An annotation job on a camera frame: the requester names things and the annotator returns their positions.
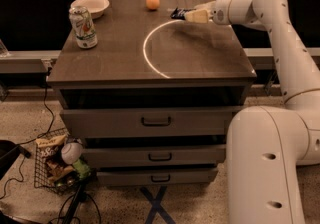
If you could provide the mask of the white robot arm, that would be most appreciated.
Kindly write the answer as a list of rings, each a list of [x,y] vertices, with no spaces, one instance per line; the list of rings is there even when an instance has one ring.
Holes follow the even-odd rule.
[[[292,26],[287,0],[215,0],[189,22],[266,30],[284,101],[232,119],[226,146],[229,224],[305,224],[298,165],[320,162],[320,70]]]

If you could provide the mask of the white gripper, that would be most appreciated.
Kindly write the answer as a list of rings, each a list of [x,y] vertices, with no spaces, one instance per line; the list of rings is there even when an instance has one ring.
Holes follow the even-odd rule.
[[[218,25],[230,25],[229,7],[232,0],[215,0],[194,6],[194,9],[187,12],[185,20],[192,23],[204,24],[210,20]]]

